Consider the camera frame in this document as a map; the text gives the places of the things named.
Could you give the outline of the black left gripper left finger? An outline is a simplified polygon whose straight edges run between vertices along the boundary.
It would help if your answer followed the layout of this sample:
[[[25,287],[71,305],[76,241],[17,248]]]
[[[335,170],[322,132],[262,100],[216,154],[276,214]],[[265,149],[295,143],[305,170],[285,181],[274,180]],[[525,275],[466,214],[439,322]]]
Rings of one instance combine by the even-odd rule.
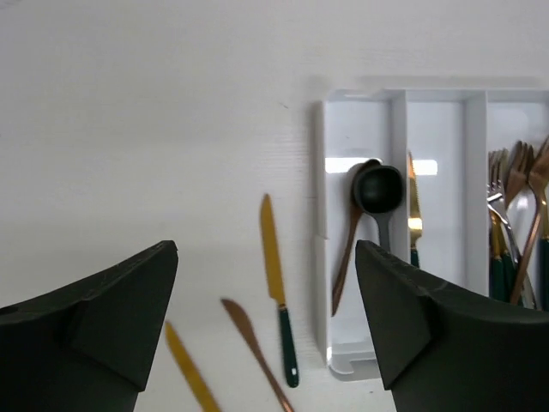
[[[131,411],[145,391],[178,267],[163,240],[1,310],[3,411]]]

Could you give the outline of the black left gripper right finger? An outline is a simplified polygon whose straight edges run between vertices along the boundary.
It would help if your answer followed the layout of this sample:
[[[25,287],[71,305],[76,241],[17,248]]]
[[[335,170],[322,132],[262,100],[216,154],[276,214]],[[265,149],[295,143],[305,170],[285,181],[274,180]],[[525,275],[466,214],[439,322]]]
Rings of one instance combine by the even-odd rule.
[[[548,315],[355,249],[383,387],[400,411],[545,411]]]

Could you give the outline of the gold knife green handle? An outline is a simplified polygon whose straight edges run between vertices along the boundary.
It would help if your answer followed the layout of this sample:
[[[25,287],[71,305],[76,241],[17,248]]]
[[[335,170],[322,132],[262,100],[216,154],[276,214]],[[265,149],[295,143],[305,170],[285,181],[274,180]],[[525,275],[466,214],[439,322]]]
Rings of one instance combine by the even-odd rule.
[[[260,225],[268,293],[277,305],[285,378],[287,385],[290,388],[296,388],[299,386],[300,381],[299,366],[284,290],[273,206],[269,194],[264,194],[262,197],[260,207]]]
[[[423,233],[423,221],[421,219],[419,209],[419,194],[416,180],[416,173],[413,166],[413,157],[411,153],[408,153],[407,162],[407,175],[408,175],[408,198],[409,198],[409,217],[408,217],[408,229],[410,232],[410,258],[411,264],[417,268],[419,265],[419,252],[417,248],[417,242],[421,238]]]
[[[169,321],[165,321],[165,335],[172,356],[178,364],[180,372],[185,377],[190,390],[202,407],[202,410],[207,412],[221,412],[220,406],[215,401],[213,394],[180,340],[178,333]]]

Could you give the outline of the gold fork green handle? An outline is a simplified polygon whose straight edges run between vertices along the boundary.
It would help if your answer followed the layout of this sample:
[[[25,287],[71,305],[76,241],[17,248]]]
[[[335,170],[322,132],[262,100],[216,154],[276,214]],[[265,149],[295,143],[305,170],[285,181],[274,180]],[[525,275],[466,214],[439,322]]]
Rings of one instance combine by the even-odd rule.
[[[510,302],[512,289],[512,262],[503,234],[501,221],[493,212],[490,213],[490,297],[505,303]]]

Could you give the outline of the rose gold knife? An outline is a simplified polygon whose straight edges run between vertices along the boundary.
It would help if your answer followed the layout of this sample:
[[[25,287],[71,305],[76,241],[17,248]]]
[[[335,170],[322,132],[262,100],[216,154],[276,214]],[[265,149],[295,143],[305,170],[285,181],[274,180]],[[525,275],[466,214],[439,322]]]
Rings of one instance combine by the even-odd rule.
[[[248,317],[244,308],[232,299],[221,298],[220,301],[226,309],[229,317],[237,327],[239,333],[244,338],[246,344],[250,348],[250,351],[255,356],[256,361],[258,362],[265,377],[267,378],[279,404],[282,407],[282,410],[285,412],[294,412],[294,407],[291,405],[289,399],[287,398],[286,394],[284,393],[275,376],[273,375],[270,367],[268,366],[268,363],[262,353],[261,347],[256,338],[252,322],[250,321],[250,318]]]

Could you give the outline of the black spoon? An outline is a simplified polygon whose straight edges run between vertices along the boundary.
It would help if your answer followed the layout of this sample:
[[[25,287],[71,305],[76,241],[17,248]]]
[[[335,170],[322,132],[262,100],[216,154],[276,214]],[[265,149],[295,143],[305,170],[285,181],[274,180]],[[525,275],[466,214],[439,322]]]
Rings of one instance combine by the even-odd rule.
[[[379,245],[391,252],[389,222],[404,198],[403,178],[392,166],[366,162],[352,183],[353,200],[377,223]]]

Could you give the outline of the dark wooden spoon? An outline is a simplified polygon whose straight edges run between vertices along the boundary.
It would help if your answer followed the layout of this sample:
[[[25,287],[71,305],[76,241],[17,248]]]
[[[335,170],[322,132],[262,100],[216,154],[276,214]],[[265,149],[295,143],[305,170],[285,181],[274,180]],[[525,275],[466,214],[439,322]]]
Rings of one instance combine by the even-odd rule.
[[[350,259],[350,253],[353,246],[354,237],[356,234],[356,229],[359,224],[359,220],[363,214],[362,208],[357,204],[356,198],[354,195],[354,186],[359,179],[359,175],[368,169],[369,167],[379,166],[381,164],[380,160],[372,158],[366,162],[363,162],[359,165],[354,166],[354,174],[351,181],[351,189],[349,195],[349,226],[347,234],[347,242],[345,244],[344,251],[341,257],[340,267],[338,269],[337,277],[335,278],[333,287],[332,287],[332,308],[331,316],[334,317],[338,311],[339,304],[341,302],[341,295],[345,286],[345,281],[347,277],[347,268]]]

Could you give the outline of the dark wooden fork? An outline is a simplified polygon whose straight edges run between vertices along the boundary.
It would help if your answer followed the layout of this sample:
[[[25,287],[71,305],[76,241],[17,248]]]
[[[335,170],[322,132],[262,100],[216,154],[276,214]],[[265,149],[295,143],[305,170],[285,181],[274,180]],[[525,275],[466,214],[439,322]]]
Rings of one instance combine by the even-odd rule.
[[[528,174],[534,161],[534,149],[531,144],[518,141],[513,148],[509,162],[509,171],[505,181],[505,209],[517,195],[530,191]]]

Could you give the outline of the rose gold fork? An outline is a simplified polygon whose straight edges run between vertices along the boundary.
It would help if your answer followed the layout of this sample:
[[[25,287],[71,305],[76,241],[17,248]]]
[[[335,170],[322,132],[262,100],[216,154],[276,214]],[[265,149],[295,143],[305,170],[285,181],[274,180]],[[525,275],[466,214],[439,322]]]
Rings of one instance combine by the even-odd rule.
[[[516,281],[510,296],[510,303],[517,305],[519,299],[528,309],[536,309],[534,287],[528,281],[528,266],[532,256],[538,232],[542,226],[542,209],[546,199],[546,186],[548,184],[548,150],[539,150],[536,154],[530,144],[522,145],[522,168],[512,167],[510,174],[521,172],[523,187],[528,188],[534,197],[534,216],[531,220],[528,236],[522,254],[518,260],[516,269]]]

